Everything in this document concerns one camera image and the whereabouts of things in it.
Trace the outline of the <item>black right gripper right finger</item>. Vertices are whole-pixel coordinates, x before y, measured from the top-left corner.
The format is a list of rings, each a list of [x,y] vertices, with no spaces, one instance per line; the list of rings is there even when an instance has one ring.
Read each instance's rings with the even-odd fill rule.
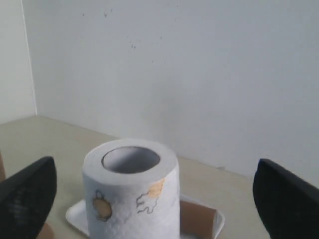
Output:
[[[318,239],[317,187],[269,159],[260,159],[252,192],[270,238]]]

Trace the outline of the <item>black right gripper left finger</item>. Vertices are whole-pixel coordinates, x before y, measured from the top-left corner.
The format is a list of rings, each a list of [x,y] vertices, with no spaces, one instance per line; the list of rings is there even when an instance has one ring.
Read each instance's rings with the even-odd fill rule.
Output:
[[[56,166],[45,156],[0,182],[0,237],[53,239],[46,222],[56,196]]]

